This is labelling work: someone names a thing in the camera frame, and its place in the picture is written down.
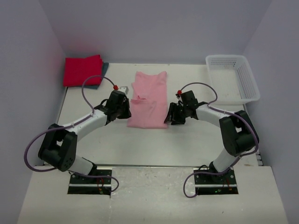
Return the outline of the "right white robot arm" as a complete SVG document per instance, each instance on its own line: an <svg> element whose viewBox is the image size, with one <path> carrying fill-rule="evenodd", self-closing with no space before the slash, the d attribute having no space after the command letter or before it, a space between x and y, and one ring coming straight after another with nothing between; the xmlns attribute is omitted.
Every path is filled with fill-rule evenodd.
<svg viewBox="0 0 299 224"><path fill-rule="evenodd" d="M164 123L183 125L187 118L192 118L213 124L221 131L224 149L207 171L199 172L200 175L224 175L242 157L257 151L259 137L244 110L226 112L213 108L207 102L199 102L193 91L178 91L177 97L177 103L170 103Z"/></svg>

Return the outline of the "pink t shirt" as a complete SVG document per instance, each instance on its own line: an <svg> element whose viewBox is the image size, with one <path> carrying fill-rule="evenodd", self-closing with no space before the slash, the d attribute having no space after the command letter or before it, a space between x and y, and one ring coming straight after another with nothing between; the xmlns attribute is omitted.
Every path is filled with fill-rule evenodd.
<svg viewBox="0 0 299 224"><path fill-rule="evenodd" d="M143 129L166 129L164 123L168 113L167 73L147 75L137 72L132 83L130 100L131 117L127 127Z"/></svg>

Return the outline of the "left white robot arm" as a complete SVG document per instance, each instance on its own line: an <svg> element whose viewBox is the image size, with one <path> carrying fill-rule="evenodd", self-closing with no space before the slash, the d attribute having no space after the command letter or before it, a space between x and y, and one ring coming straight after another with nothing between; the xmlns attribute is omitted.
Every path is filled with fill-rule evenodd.
<svg viewBox="0 0 299 224"><path fill-rule="evenodd" d="M116 119L130 118L127 93L126 86L120 87L112 91L109 98L96 106L91 114L66 126L51 125L43 139L38 157L62 172L92 175L96 165L77 155L77 143L89 133Z"/></svg>

